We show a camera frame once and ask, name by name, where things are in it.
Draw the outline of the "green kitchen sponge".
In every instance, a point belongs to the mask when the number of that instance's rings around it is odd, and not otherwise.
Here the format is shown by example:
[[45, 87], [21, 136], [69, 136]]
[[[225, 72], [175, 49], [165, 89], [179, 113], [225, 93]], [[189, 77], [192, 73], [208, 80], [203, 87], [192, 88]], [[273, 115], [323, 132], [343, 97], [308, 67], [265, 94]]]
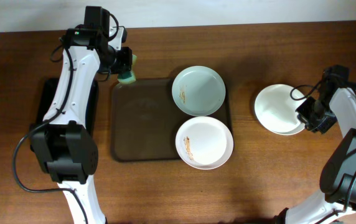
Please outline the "green kitchen sponge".
[[135, 72], [133, 70], [136, 61], [137, 61], [137, 56], [135, 54], [132, 54], [131, 70], [128, 72], [120, 73], [117, 76], [117, 80], [119, 81], [120, 84], [127, 85], [136, 81]]

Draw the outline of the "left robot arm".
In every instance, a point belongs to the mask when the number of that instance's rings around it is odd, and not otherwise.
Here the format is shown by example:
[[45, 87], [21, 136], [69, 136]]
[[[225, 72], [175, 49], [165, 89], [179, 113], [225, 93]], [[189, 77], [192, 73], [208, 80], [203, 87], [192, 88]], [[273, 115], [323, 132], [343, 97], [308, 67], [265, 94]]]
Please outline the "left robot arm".
[[87, 6], [83, 24], [61, 39], [63, 67], [42, 124], [28, 135], [40, 168], [58, 184], [75, 223], [106, 223], [95, 190], [98, 148], [89, 131], [90, 104], [96, 101], [96, 74], [135, 81], [136, 56], [122, 44], [127, 31], [101, 6]]

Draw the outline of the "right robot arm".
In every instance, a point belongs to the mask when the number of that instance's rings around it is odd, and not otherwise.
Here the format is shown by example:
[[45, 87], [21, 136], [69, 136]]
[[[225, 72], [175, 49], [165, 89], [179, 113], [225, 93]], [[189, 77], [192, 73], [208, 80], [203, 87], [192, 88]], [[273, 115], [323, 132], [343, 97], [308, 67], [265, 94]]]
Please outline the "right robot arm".
[[356, 83], [349, 81], [349, 69], [333, 65], [323, 71], [310, 93], [300, 98], [297, 117], [305, 129], [326, 133], [338, 124], [343, 139], [326, 162], [319, 190], [293, 208], [285, 208], [274, 223], [336, 223], [356, 213]]

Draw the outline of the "white plate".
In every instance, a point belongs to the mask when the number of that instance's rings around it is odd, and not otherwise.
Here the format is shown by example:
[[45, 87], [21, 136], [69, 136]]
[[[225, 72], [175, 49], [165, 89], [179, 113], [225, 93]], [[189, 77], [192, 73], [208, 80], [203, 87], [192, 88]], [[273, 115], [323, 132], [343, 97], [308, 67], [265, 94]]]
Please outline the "white plate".
[[285, 84], [275, 84], [262, 89], [254, 103], [254, 111], [258, 121], [269, 131], [280, 135], [300, 133], [305, 124], [298, 120], [296, 109], [305, 101], [293, 100], [304, 95], [299, 90]]
[[187, 120], [177, 131], [176, 151], [189, 166], [200, 170], [216, 169], [233, 153], [231, 131], [221, 121], [199, 116]]

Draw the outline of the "black rectangular tray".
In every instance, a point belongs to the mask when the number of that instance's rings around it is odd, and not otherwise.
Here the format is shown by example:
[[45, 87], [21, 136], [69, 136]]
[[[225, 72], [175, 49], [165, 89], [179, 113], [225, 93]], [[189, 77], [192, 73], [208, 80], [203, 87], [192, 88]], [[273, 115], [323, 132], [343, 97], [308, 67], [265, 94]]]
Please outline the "black rectangular tray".
[[[42, 90], [42, 96], [40, 99], [39, 109], [37, 113], [36, 122], [31, 124], [30, 130], [39, 126], [42, 123], [42, 119], [46, 112], [50, 108], [57, 85], [59, 83], [58, 78], [50, 78], [44, 83]], [[93, 81], [91, 84], [90, 94], [87, 101], [86, 113], [85, 113], [85, 127], [89, 137], [93, 137], [93, 129], [95, 124], [96, 106], [98, 102], [99, 86], [97, 81]], [[47, 147], [52, 150], [53, 147], [61, 146], [67, 147], [65, 141], [65, 135], [67, 132], [67, 124], [55, 124], [48, 125], [40, 130], [45, 134], [45, 140], [47, 141]]]

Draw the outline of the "pale blue plate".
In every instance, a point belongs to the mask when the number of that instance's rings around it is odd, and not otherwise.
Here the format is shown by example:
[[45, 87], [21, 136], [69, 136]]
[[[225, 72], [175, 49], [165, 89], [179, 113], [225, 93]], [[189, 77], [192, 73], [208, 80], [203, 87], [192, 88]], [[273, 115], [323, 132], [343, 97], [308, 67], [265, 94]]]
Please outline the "pale blue plate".
[[221, 76], [205, 66], [183, 69], [175, 77], [171, 92], [177, 107], [191, 116], [208, 116], [216, 112], [227, 94]]

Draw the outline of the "brown plastic serving tray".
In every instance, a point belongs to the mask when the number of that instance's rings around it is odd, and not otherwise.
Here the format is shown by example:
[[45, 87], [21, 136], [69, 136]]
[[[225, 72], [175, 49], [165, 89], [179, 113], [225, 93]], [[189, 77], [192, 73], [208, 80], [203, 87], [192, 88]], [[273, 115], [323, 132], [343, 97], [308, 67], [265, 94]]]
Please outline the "brown plastic serving tray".
[[138, 79], [111, 90], [112, 158], [118, 162], [179, 159], [176, 133], [191, 115], [172, 97], [172, 79]]

